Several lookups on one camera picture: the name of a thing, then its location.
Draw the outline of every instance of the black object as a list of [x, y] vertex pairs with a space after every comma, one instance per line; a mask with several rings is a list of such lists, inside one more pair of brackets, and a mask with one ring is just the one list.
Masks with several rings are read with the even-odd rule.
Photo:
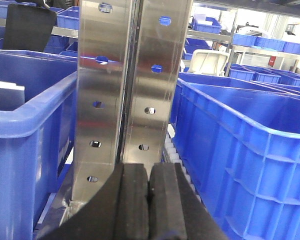
[[35, 6], [8, 5], [3, 49], [43, 52], [56, 19], [55, 11]]
[[179, 163], [155, 164], [149, 187], [143, 164], [117, 164], [99, 192], [76, 215], [40, 238], [148, 239], [228, 240], [198, 201]]
[[98, 193], [41, 240], [146, 240], [147, 192], [147, 173], [142, 164], [117, 164]]
[[149, 222], [150, 239], [187, 240], [179, 186], [172, 163], [157, 163], [152, 167], [149, 181]]

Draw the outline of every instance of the metal shelf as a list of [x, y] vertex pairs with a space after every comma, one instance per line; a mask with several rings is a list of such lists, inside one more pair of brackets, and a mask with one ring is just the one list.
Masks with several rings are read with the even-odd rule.
[[286, 3], [285, 5], [278, 4], [278, 1], [275, 0], [195, 0], [195, 2], [300, 18], [300, 4], [289, 6], [289, 1], [281, 1], [281, 3]]
[[[5, 27], [6, 26], [6, 19], [0, 18], [0, 26]], [[66, 36], [69, 38], [78, 38], [78, 30], [73, 30], [73, 29], [67, 29], [67, 28], [61, 28], [54, 26], [52, 30], [52, 34], [54, 35], [60, 35], [60, 36]]]
[[292, 54], [292, 53], [281, 52], [281, 51], [264, 50], [264, 49], [248, 47], [248, 46], [232, 45], [232, 51], [247, 52], [253, 54], [261, 54], [261, 55], [300, 60], [300, 55], [298, 54]]
[[205, 39], [208, 41], [214, 41], [219, 43], [231, 43], [232, 40], [232, 37], [230, 35], [221, 35], [221, 34], [215, 34], [210, 32], [195, 31], [190, 29], [187, 30], [186, 37], [192, 39]]

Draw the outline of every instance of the warehouse shelf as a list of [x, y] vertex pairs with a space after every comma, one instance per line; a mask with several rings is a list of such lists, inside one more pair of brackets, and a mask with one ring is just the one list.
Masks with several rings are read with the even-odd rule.
[[[6, 26], [6, 19], [0, 18], [0, 26], [5, 27]], [[60, 35], [60, 36], [66, 36], [69, 38], [78, 38], [78, 30], [73, 30], [73, 29], [67, 29], [67, 28], [61, 28], [54, 26], [52, 30], [52, 34], [54, 35]]]
[[232, 41], [231, 35], [222, 35], [210, 32], [195, 31], [190, 29], [187, 30], [186, 37], [192, 39], [205, 39], [207, 41], [214, 41], [218, 43], [231, 43]]

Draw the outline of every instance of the crate rim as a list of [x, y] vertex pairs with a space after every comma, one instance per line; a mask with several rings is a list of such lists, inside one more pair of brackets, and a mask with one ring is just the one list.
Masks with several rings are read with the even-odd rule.
[[65, 17], [66, 17], [67, 19], [79, 20], [78, 17], [63, 15], [63, 14], [66, 13], [66, 12], [80, 13], [80, 11], [65, 9], [65, 10], [63, 10], [63, 11], [58, 12], [57, 17], [62, 17], [62, 18], [65, 18]]
[[221, 101], [218, 101], [217, 99], [213, 98], [212, 96], [206, 94], [205, 92], [200, 91], [199, 89], [196, 89], [195, 87], [191, 86], [191, 84], [189, 84], [188, 82], [182, 80], [179, 78], [179, 80], [181, 80], [181, 83], [183, 84], [183, 86], [191, 89], [192, 91], [196, 92], [197, 94], [202, 95], [204, 98], [215, 102], [217, 105], [219, 105], [220, 107], [232, 112], [235, 116], [237, 116], [238, 118], [244, 120], [245, 122], [247, 122], [249, 125], [253, 126], [254, 128], [260, 129], [262, 131], [265, 131], [271, 135], [276, 135], [276, 136], [281, 136], [281, 137], [285, 137], [285, 138], [292, 138], [292, 139], [299, 139], [300, 140], [300, 133], [295, 133], [295, 132], [287, 132], [287, 131], [279, 131], [270, 127], [267, 127], [265, 125], [262, 125], [261, 123], [253, 120], [252, 118], [242, 114], [241, 112], [235, 110], [234, 108], [224, 104]]
[[[62, 102], [75, 91], [76, 81], [77, 72], [75, 71], [36, 95], [16, 110], [0, 111], [0, 139], [23, 138], [32, 135]], [[65, 89], [68, 93], [65, 94], [64, 91], [59, 91], [60, 88]], [[13, 131], [2, 134], [2, 128], [13, 129]]]

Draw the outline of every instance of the black rubber pad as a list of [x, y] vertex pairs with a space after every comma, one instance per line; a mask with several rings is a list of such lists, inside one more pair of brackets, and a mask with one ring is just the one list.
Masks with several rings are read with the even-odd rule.
[[6, 15], [3, 49], [43, 52], [56, 18], [55, 11], [10, 4]]

